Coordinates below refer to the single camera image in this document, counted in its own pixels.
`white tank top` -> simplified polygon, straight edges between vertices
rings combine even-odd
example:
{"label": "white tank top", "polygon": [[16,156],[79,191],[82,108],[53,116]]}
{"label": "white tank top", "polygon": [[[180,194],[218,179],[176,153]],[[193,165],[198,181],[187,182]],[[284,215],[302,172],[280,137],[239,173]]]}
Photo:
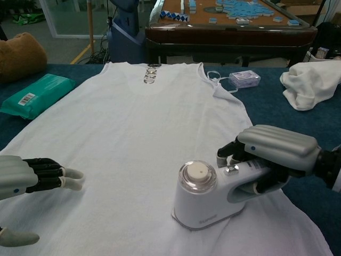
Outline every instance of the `white tank top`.
{"label": "white tank top", "polygon": [[282,191],[202,231],[171,217],[179,168],[215,154],[251,126],[244,105],[202,64],[110,63],[20,132],[1,152],[49,157],[85,173],[80,192],[0,202],[0,224],[40,241],[0,255],[332,255],[318,227]]}

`blue tablecloth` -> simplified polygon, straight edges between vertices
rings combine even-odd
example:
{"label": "blue tablecloth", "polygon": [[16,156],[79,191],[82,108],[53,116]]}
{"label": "blue tablecloth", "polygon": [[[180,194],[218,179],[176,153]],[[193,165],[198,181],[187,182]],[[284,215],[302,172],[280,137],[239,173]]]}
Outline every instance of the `blue tablecloth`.
{"label": "blue tablecloth", "polygon": [[[74,79],[77,85],[98,74],[102,65],[49,65],[46,72],[8,85],[0,85],[0,104],[9,96],[35,82],[46,73]],[[221,76],[250,68],[205,67]],[[319,103],[313,110],[295,111],[282,95],[280,75],[286,68],[252,68],[262,80],[258,87],[241,89],[240,99],[253,124],[268,124],[314,136],[320,146],[332,150],[341,144],[341,87],[333,98]],[[228,88],[228,82],[222,81]],[[4,148],[30,121],[0,113],[0,149]],[[316,177],[291,179],[283,191],[321,229],[334,255],[341,255],[341,194],[327,189]]]}

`stuffed animal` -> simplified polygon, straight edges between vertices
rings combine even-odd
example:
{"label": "stuffed animal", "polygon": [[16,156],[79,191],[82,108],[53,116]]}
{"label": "stuffed animal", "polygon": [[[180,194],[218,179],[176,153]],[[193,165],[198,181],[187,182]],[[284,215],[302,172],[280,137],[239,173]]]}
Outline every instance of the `stuffed animal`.
{"label": "stuffed animal", "polygon": [[0,41],[0,83],[9,83],[45,70],[47,55],[29,33]]}

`barcode label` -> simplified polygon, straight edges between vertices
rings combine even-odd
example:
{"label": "barcode label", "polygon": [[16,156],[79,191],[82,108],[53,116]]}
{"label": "barcode label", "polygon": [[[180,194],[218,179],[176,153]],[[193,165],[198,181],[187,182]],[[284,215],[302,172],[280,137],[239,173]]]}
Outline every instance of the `barcode label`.
{"label": "barcode label", "polygon": [[35,95],[33,93],[27,93],[19,102],[19,105],[25,106]]}

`gray robotic hand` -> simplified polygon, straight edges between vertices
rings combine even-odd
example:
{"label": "gray robotic hand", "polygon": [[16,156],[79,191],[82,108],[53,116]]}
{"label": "gray robotic hand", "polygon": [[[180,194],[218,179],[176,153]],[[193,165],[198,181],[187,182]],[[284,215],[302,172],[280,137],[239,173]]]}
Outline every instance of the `gray robotic hand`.
{"label": "gray robotic hand", "polygon": [[245,129],[235,141],[217,152],[219,167],[259,159],[273,172],[257,180],[257,192],[267,190],[287,176],[305,177],[315,174],[328,188],[341,193],[341,148],[325,151],[314,137],[269,125],[256,125]]}
{"label": "gray robotic hand", "polygon": [[[19,156],[0,156],[0,200],[54,188],[81,190],[82,184],[77,180],[82,177],[81,172],[66,169],[49,158],[22,160]],[[37,234],[0,227],[0,246],[24,246],[38,240]]]}

